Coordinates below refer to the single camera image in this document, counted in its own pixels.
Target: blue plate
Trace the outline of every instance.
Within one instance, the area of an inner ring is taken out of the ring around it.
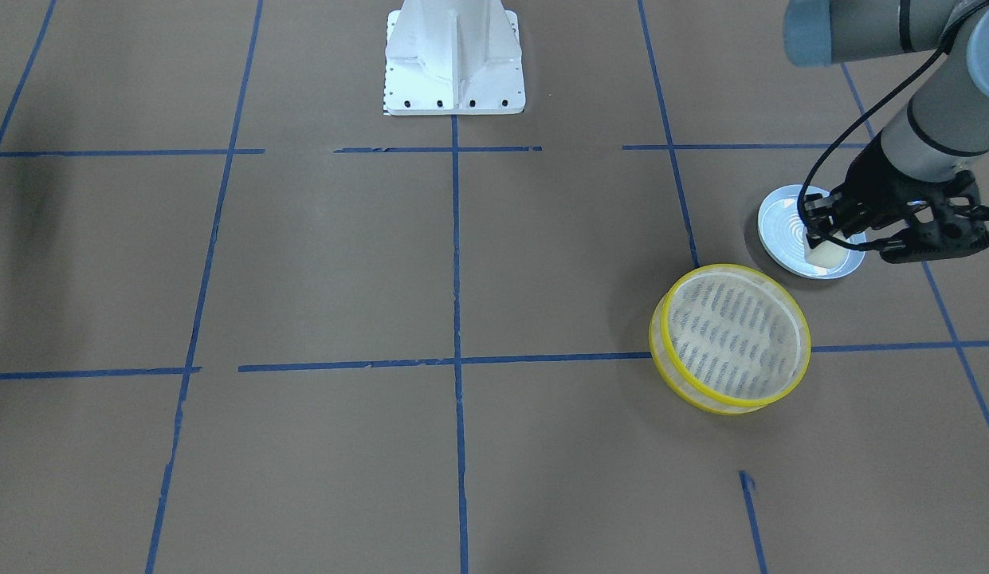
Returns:
[[[807,279],[839,279],[852,273],[862,265],[865,252],[846,250],[845,257],[833,269],[812,265],[807,261],[805,250],[805,226],[795,207],[799,190],[803,185],[788,185],[775,189],[760,204],[756,215],[759,239],[767,254],[779,265]],[[810,193],[827,196],[828,192],[810,186]],[[863,243],[866,233],[858,233],[848,238],[851,243]]]

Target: mounting hole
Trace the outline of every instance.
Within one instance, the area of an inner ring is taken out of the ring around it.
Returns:
[[[950,239],[958,239],[961,237],[961,228],[954,224],[947,224],[944,226],[944,235],[949,236]]]

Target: yellow rim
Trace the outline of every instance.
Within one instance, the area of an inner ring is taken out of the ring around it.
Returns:
[[[790,304],[792,312],[794,313],[794,315],[796,315],[797,319],[799,320],[799,323],[803,327],[803,338],[805,339],[803,373],[798,375],[798,377],[794,381],[792,381],[792,384],[788,385],[788,387],[785,388],[785,390],[778,393],[778,395],[768,396],[766,399],[736,399],[736,397],[734,396],[721,395],[716,390],[713,390],[712,388],[704,385],[701,381],[699,381],[699,379],[696,378],[691,371],[689,371],[689,369],[685,366],[685,364],[682,363],[682,360],[679,359],[679,353],[677,353],[677,350],[675,350],[675,345],[673,345],[672,343],[672,337],[670,337],[670,335],[668,334],[668,311],[670,309],[670,306],[672,306],[672,299],[675,297],[675,294],[679,289],[679,287],[682,286],[688,279],[692,279],[692,277],[699,275],[699,273],[712,271],[712,269],[713,271],[720,271],[720,269],[738,269],[739,271],[749,272],[750,275],[756,275],[757,277],[760,277],[760,279],[763,279],[764,282],[767,282],[768,284],[777,287],[778,291],[780,291],[782,294],[785,295],[786,298],[788,298],[787,302],[788,304]],[[775,280],[772,280],[770,277],[763,275],[763,273],[756,271],[756,269],[749,269],[747,268],[747,266],[744,265],[733,265],[733,264],[707,265],[707,266],[702,266],[702,268],[699,269],[694,269],[691,272],[685,273],[685,275],[682,276],[682,279],[677,280],[675,285],[673,285],[673,287],[670,288],[670,290],[668,291],[668,294],[665,295],[665,298],[662,299],[661,305],[659,305],[657,308],[661,310],[661,342],[663,343],[663,345],[665,345],[665,352],[668,353],[668,359],[670,360],[670,363],[672,363],[672,365],[677,369],[679,374],[682,375],[682,378],[685,379],[685,381],[689,383],[694,389],[703,393],[703,395],[710,397],[710,399],[716,400],[718,403],[727,404],[730,407],[763,407],[765,406],[765,404],[774,403],[776,400],[779,400],[785,395],[788,395],[788,393],[793,392],[793,390],[795,390],[795,388],[798,386],[799,382],[803,381],[803,377],[807,373],[807,369],[810,367],[810,358],[812,356],[812,339],[810,338],[810,325],[807,323],[807,317],[804,315],[803,310],[799,307],[797,302],[795,302],[795,298],[793,298],[792,295],[788,291],[786,291],[784,287],[781,286],[781,284],[779,284]],[[651,333],[650,348],[653,348],[652,333]],[[657,370],[661,372],[661,375],[663,375],[663,377],[665,377],[665,381],[668,381],[668,385],[672,389],[675,389],[677,392],[677,389],[675,388],[676,385],[673,384],[672,381],[669,380],[668,375],[665,374],[665,369],[663,368],[661,361],[658,359],[657,353],[651,353],[651,355],[653,356],[654,363],[657,364]],[[686,397],[684,393],[679,392],[677,394],[679,396],[682,396],[683,399],[691,401],[691,397]],[[731,414],[731,413],[720,413],[719,411],[714,411],[712,408],[703,407],[702,404],[696,404],[696,407],[703,408],[703,410],[709,411],[709,413],[716,413],[721,415]]]

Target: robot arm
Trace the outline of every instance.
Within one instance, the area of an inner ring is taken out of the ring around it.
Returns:
[[[989,5],[981,4],[989,3],[791,0],[785,48],[796,65],[931,49],[946,30],[953,36],[950,57],[856,157],[845,182],[826,199],[807,196],[800,214],[810,247],[901,221],[905,229],[870,243],[885,261],[961,258],[989,247],[989,207],[967,169],[989,152]],[[930,221],[918,218],[923,210]]]

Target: yellow basket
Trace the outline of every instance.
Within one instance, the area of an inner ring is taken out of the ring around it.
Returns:
[[[708,265],[677,281],[654,310],[650,352],[694,407],[741,415],[796,388],[810,364],[810,328],[781,285],[741,265]]]

